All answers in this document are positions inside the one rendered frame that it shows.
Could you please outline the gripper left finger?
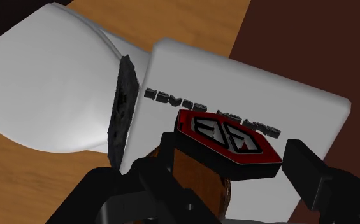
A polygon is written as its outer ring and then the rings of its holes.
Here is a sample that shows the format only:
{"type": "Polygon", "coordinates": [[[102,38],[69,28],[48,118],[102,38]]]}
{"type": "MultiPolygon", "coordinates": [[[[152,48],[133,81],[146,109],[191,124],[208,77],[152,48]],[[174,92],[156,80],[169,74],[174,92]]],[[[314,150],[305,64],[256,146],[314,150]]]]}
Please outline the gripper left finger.
{"type": "Polygon", "coordinates": [[[108,167],[89,171],[46,224],[221,224],[168,169],[174,142],[174,133],[163,133],[158,156],[135,160],[125,175],[108,167]]]}

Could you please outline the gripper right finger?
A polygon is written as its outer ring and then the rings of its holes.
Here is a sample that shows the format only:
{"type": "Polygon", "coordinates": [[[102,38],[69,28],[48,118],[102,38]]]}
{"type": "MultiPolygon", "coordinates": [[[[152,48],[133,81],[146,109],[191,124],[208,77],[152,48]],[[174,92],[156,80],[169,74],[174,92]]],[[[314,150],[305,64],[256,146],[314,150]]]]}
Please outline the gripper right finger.
{"type": "Polygon", "coordinates": [[[327,166],[299,139],[285,146],[282,170],[319,224],[360,224],[360,178],[327,166]]]}

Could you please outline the brown rough lump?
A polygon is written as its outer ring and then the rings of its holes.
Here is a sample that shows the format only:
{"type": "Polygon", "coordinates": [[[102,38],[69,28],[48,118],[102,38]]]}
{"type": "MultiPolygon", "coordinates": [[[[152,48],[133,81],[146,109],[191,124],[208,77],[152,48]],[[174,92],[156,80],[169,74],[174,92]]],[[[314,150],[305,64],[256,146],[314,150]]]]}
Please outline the brown rough lump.
{"type": "Polygon", "coordinates": [[[223,220],[231,200],[231,182],[174,149],[173,176],[183,188],[192,189],[210,211],[223,220]]]}

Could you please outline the white toilet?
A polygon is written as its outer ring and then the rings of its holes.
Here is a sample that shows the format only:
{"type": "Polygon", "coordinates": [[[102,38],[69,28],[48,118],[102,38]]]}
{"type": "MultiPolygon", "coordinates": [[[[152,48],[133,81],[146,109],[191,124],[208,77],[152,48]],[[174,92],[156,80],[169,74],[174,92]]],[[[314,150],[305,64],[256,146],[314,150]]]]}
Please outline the white toilet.
{"type": "Polygon", "coordinates": [[[39,153],[26,171],[41,174],[43,195],[20,206],[48,214],[107,153],[106,134],[119,71],[129,55],[141,89],[152,88],[280,130],[279,154],[296,138],[324,157],[350,113],[350,101],[171,39],[144,52],[85,17],[49,3],[0,37],[0,134],[39,153]]]}

